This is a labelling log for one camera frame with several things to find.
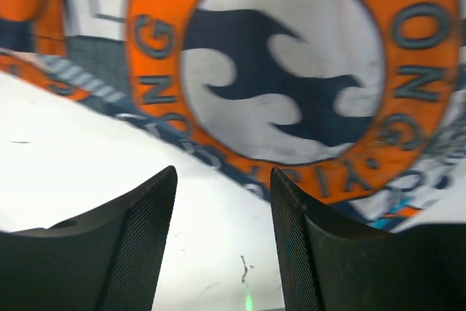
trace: banner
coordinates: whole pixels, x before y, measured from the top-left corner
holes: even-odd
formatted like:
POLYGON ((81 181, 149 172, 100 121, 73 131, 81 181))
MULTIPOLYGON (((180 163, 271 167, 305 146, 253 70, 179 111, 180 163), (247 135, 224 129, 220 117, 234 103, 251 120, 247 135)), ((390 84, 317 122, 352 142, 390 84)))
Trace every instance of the banner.
POLYGON ((465 7, 0 0, 0 69, 173 143, 265 200, 279 166, 391 230, 465 176, 465 7))

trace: black plastic part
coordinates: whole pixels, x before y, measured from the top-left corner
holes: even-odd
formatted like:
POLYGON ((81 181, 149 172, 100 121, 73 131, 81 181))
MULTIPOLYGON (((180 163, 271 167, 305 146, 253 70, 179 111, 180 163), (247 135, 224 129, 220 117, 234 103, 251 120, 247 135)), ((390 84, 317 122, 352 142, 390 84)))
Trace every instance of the black plastic part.
POLYGON ((168 167, 50 229, 0 232, 0 310, 150 311, 176 184, 168 167))
POLYGON ((393 234, 343 216, 278 169, 271 182, 287 311, 466 310, 466 225, 393 234))

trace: orange circular logo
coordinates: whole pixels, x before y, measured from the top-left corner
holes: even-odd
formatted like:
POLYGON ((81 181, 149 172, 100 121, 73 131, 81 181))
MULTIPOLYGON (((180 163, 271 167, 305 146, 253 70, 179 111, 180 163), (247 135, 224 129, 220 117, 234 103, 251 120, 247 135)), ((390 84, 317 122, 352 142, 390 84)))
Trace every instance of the orange circular logo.
MULTIPOLYGON (((252 159, 214 138, 193 112, 183 88, 181 53, 201 1, 130 0, 127 56, 133 99, 141 111, 165 121, 180 138, 214 147, 224 162, 268 184, 270 170, 280 163, 252 159)), ((458 0, 358 1, 381 39, 384 77, 376 113, 358 139, 335 157, 280 165, 304 191, 326 203, 373 194, 409 169, 437 130, 457 79, 458 0)), ((343 21, 351 20, 344 12, 340 15, 343 21)))

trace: mesh grille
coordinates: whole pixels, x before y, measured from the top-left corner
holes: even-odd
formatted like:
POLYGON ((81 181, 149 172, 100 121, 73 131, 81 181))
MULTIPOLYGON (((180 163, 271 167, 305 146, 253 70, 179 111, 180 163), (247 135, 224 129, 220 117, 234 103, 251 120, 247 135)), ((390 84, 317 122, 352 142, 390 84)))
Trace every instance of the mesh grille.
POLYGON ((286 311, 323 311, 304 212, 284 180, 272 176, 272 216, 286 311))
POLYGON ((154 302, 175 200, 169 172, 132 206, 99 311, 149 311, 154 302))

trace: white floor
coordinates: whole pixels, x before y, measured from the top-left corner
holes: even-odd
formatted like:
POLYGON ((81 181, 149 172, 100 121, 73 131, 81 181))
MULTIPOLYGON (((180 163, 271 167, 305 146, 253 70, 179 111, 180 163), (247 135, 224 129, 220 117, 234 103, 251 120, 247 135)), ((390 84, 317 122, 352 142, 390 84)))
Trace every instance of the white floor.
MULTIPOLYGON (((124 122, 6 74, 0 87, 0 229, 50 227, 175 165, 154 310, 240 311, 248 295, 254 311, 283 307, 268 203, 124 122)), ((465 196, 448 196, 411 224, 422 221, 466 221, 465 196)))

